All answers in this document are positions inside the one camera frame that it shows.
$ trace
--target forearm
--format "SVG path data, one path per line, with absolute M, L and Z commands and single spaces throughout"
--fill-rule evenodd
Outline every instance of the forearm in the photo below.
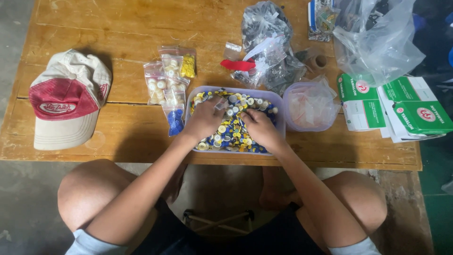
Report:
M 143 225 L 165 186 L 193 145 L 178 135 L 164 154 L 112 200 L 86 231 L 108 243 L 126 245 Z
M 293 152 L 288 144 L 275 157 L 281 162 L 328 247 L 343 247 L 366 238 L 354 216 Z

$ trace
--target cap visor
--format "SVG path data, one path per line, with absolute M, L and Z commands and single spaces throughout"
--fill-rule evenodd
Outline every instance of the cap visor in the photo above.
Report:
M 36 117 L 34 148 L 42 151 L 63 150 L 81 145 L 93 135 L 98 111 L 83 117 L 47 121 Z

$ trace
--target cap button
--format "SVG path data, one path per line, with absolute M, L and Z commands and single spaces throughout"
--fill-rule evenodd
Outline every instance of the cap button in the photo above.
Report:
M 69 74 L 67 77 L 68 77 L 69 79 L 71 79 L 71 80 L 75 80 L 75 79 L 77 78 L 77 75 L 75 75 L 75 74 Z

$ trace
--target red circular logo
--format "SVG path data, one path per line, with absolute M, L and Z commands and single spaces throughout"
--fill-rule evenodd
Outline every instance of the red circular logo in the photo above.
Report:
M 436 115 L 434 115 L 433 112 L 431 112 L 430 110 L 428 110 L 426 108 L 423 108 L 423 107 L 418 108 L 417 113 L 420 116 L 420 118 L 422 118 L 423 120 L 426 120 L 429 122 L 433 122 L 436 120 Z
M 364 80 L 358 80 L 356 82 L 356 89 L 360 92 L 360 93 L 367 93 L 368 91 L 370 91 L 370 86 L 368 86 L 368 83 Z

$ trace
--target red mesh cap panel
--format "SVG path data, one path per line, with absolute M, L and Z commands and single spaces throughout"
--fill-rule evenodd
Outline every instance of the red mesh cap panel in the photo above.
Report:
M 77 80 L 54 78 L 30 88 L 34 113 L 42 120 L 68 120 L 99 110 L 86 86 Z

